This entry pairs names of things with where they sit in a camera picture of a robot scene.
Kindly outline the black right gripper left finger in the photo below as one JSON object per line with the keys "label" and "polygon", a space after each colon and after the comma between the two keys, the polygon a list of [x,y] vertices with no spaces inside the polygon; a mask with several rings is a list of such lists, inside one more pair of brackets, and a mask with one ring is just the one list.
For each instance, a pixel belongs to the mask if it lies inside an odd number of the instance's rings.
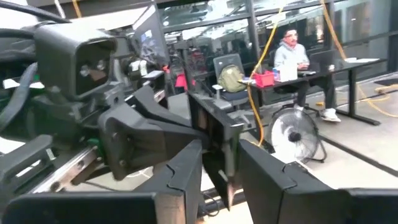
{"label": "black right gripper left finger", "polygon": [[201,141],[194,140],[133,190],[141,194],[134,223],[195,223],[201,185]]}

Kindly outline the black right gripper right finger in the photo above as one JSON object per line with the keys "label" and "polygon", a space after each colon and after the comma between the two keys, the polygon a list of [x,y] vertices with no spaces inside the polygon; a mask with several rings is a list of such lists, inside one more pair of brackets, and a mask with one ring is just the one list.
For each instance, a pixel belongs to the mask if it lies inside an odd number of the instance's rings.
{"label": "black right gripper right finger", "polygon": [[241,178],[258,224],[351,223],[350,197],[247,140],[239,142]]}

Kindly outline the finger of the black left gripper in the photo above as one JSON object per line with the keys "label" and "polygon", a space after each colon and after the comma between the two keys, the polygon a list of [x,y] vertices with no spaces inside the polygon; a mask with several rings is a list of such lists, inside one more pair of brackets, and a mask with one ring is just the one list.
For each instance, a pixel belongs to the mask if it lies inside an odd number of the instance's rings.
{"label": "finger of the black left gripper", "polygon": [[136,90],[131,96],[126,98],[125,102],[146,118],[190,127],[191,123],[188,119],[174,114],[167,108],[158,104],[155,99],[161,94],[164,94],[163,90],[154,93],[153,89],[147,85]]}
{"label": "finger of the black left gripper", "polygon": [[209,145],[205,133],[145,118],[125,103],[102,113],[98,127],[106,163],[115,180],[170,160],[193,140],[199,139],[204,147]]}

